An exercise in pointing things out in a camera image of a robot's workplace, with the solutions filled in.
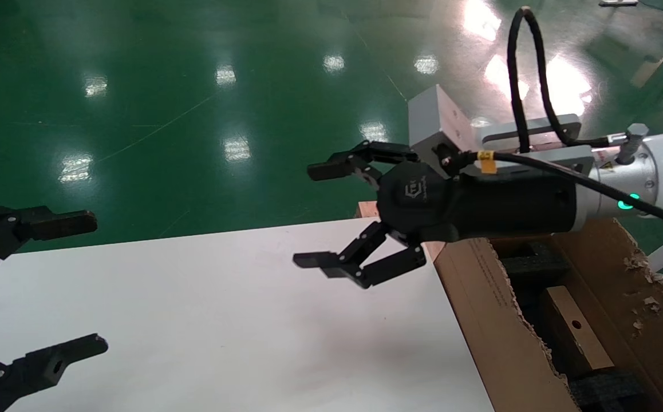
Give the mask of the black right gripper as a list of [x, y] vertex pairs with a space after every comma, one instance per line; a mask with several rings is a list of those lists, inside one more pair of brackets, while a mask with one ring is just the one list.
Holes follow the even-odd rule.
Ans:
[[[559, 177], [484, 181], [444, 179], [405, 144], [365, 140], [306, 167], [313, 181], [355, 175], [377, 190], [382, 222], [371, 222], [342, 252], [295, 253], [298, 268], [317, 268], [328, 279], [347, 278], [362, 289], [426, 265], [421, 243], [568, 232], [577, 220], [575, 185]], [[373, 163], [397, 165], [383, 175]], [[387, 238], [401, 251], [365, 264]]]

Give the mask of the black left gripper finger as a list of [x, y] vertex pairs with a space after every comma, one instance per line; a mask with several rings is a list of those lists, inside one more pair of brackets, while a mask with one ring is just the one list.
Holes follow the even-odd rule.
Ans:
[[106, 339], [90, 334], [29, 352], [9, 365], [0, 362], [0, 411], [56, 386], [69, 365], [104, 354], [108, 348]]
[[0, 206], [0, 262], [25, 243], [95, 232], [98, 223], [90, 211], [53, 213], [46, 206], [11, 209]]

